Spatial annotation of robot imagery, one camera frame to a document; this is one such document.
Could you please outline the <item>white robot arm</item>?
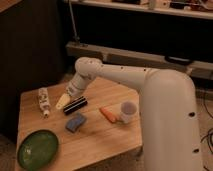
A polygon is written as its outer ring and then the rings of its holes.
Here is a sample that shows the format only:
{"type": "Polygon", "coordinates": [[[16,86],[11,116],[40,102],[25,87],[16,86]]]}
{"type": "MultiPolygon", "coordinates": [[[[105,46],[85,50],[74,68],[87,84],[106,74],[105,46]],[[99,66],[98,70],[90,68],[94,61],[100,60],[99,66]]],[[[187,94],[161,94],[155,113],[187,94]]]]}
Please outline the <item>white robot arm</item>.
{"type": "Polygon", "coordinates": [[[187,74],[89,57],[79,58],[75,70],[57,108],[80,97],[97,77],[132,88],[139,94],[145,171],[203,170],[195,86],[187,74]]]}

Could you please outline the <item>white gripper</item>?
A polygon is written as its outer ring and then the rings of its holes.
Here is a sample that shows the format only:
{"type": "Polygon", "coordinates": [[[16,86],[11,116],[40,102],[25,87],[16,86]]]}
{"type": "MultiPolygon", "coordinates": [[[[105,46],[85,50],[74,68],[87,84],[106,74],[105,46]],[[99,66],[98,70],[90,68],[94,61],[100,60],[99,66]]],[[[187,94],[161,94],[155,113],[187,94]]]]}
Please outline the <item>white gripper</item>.
{"type": "MultiPolygon", "coordinates": [[[[83,94],[86,87],[87,87],[86,80],[82,76],[80,76],[78,73],[76,73],[73,76],[73,78],[68,82],[66,91],[71,97],[77,98],[83,94]]],[[[56,104],[56,108],[58,110],[62,109],[64,106],[66,106],[70,102],[71,98],[67,93],[64,93],[59,98],[56,104]]]]}

